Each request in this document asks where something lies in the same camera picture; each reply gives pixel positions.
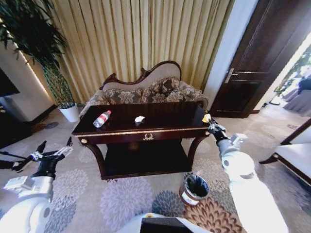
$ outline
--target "water bottle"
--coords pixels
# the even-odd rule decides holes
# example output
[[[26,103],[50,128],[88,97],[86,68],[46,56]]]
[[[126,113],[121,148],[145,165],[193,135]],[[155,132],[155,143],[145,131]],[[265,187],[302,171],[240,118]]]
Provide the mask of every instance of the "water bottle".
[[[102,113],[94,122],[93,125],[96,128],[101,127],[102,125],[104,125],[104,123],[108,120],[109,116],[111,114],[111,111],[108,110],[107,112]]]

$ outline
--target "floral cushion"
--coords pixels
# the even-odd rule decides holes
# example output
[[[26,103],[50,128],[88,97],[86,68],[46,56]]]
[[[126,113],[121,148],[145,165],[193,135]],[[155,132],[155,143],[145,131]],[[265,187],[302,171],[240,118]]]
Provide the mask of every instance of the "floral cushion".
[[[110,104],[140,103],[141,90],[139,88],[128,91],[110,89],[106,91],[105,95]]]
[[[194,89],[193,86],[184,84],[179,90],[184,93],[189,101],[196,101],[198,98],[202,98],[202,91]]]
[[[94,106],[94,105],[109,105],[108,100],[101,95],[94,95],[89,102],[87,102],[87,104],[85,105],[85,107],[82,109],[79,117],[84,116],[84,114],[87,112],[87,110],[90,108],[90,106]]]
[[[175,77],[167,77],[151,84],[142,93],[143,103],[163,103],[169,94],[179,86],[179,80]]]
[[[166,98],[166,102],[181,102],[188,100],[189,98],[178,89],[174,89]]]

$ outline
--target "sofa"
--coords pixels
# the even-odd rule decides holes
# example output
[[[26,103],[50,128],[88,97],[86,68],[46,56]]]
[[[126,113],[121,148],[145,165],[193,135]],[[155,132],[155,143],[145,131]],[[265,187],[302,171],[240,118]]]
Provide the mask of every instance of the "sofa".
[[[122,82],[117,79],[115,73],[111,74],[86,103],[80,118],[92,105],[180,101],[195,101],[203,109],[208,105],[208,99],[202,95],[202,91],[181,81],[179,64],[164,61],[150,70],[141,68],[141,76],[131,83]]]
[[[275,152],[260,164],[280,161],[307,184],[311,185],[311,119],[285,138]]]

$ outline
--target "throw pillow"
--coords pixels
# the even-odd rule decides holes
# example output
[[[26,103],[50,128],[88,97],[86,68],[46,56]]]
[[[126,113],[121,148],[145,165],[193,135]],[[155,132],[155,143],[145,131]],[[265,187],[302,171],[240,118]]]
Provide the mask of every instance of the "throw pillow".
[[[166,102],[187,101],[188,97],[178,89],[174,89],[166,98]]]
[[[151,84],[142,93],[143,103],[163,103],[167,96],[179,86],[179,80],[175,77],[167,77]]]
[[[106,91],[105,96],[110,104],[140,103],[141,90],[139,88],[128,91],[110,89]]]
[[[193,86],[189,84],[182,85],[179,90],[188,97],[189,101],[194,101],[197,98],[202,97],[202,91],[196,90]]]

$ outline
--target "trash can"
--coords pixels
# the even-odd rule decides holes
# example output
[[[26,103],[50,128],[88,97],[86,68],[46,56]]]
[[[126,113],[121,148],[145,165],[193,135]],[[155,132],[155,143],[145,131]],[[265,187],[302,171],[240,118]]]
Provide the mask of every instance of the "trash can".
[[[207,197],[207,182],[198,175],[188,175],[185,178],[184,185],[179,189],[179,195],[185,204],[195,206],[200,200]]]

